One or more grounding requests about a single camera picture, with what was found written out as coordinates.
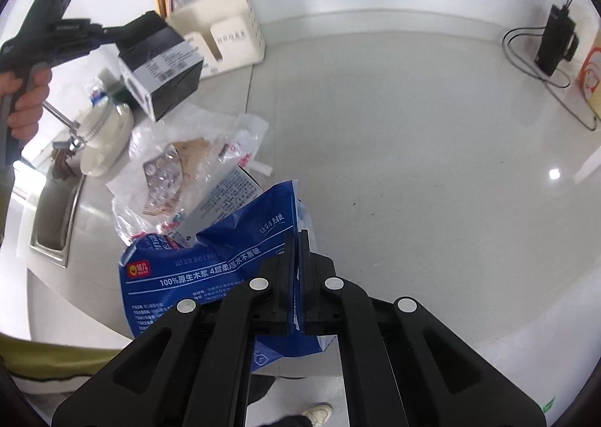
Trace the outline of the person's left hand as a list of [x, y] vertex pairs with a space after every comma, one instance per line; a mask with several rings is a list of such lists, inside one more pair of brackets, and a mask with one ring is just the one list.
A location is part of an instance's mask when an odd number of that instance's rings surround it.
[[39, 71], [33, 77], [33, 88], [23, 94], [10, 110], [7, 126], [15, 139], [29, 142], [37, 134], [51, 79], [52, 72], [49, 68]]

